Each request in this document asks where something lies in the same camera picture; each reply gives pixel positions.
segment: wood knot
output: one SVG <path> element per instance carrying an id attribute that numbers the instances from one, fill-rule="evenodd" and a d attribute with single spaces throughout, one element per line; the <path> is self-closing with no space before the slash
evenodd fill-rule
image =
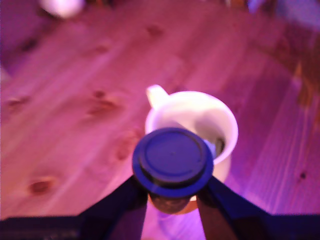
<path id="1" fill-rule="evenodd" d="M 94 91 L 93 93 L 93 96 L 96 98 L 96 99 L 103 99 L 105 96 L 106 96 L 106 93 L 102 90 L 97 90 L 97 91 Z"/>
<path id="2" fill-rule="evenodd" d="M 21 106 L 23 106 L 24 104 L 28 103 L 29 101 L 30 101 L 30 97 L 29 96 L 23 96 L 23 97 L 20 97 L 20 98 L 11 98 L 7 102 L 7 105 L 9 107 L 9 110 L 11 112 L 14 112 L 14 111 L 20 109 Z"/>
<path id="3" fill-rule="evenodd" d="M 164 30 L 159 25 L 149 25 L 146 27 L 146 31 L 151 37 L 160 37 L 164 34 Z"/>
<path id="4" fill-rule="evenodd" d="M 45 178 L 40 181 L 36 181 L 29 186 L 29 191 L 33 195 L 43 195 L 47 193 L 54 185 L 52 178 Z"/>
<path id="5" fill-rule="evenodd" d="M 302 173 L 300 174 L 300 178 L 301 178 L 301 179 L 306 179 L 306 177 L 307 177 L 307 174 L 306 174 L 305 172 L 302 172 Z"/>
<path id="6" fill-rule="evenodd" d="M 87 114 L 91 116 L 100 116 L 106 114 L 114 109 L 118 108 L 118 105 L 109 100 L 101 100 L 97 105 L 92 107 Z"/>

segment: blurry white object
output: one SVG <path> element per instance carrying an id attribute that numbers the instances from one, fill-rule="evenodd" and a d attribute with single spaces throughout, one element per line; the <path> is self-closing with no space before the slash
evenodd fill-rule
<path id="1" fill-rule="evenodd" d="M 40 0 L 40 5 L 49 14 L 66 19 L 81 12 L 85 0 Z"/>

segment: round cap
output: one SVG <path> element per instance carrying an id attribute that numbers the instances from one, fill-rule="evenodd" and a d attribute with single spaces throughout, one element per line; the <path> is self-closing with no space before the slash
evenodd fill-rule
<path id="1" fill-rule="evenodd" d="M 168 127 L 140 140 L 132 166 L 139 182 L 150 192 L 164 197 L 185 197 L 203 188 L 212 176 L 213 156 L 196 134 Z"/>

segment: wood grain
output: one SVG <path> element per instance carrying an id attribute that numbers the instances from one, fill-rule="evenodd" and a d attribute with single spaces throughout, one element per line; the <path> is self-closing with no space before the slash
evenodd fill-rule
<path id="1" fill-rule="evenodd" d="M 196 0 L 91 5 L 59 22 L 1 83 L 1 218 L 78 214 L 131 176 L 153 84 L 230 107 L 228 187 L 271 213 L 319 213 L 319 96 L 298 101 L 319 86 L 318 33 L 295 40 L 293 28 Z M 308 51 L 280 58 L 283 39 Z M 142 239 L 205 239 L 197 205 L 168 215 L 148 203 Z"/>

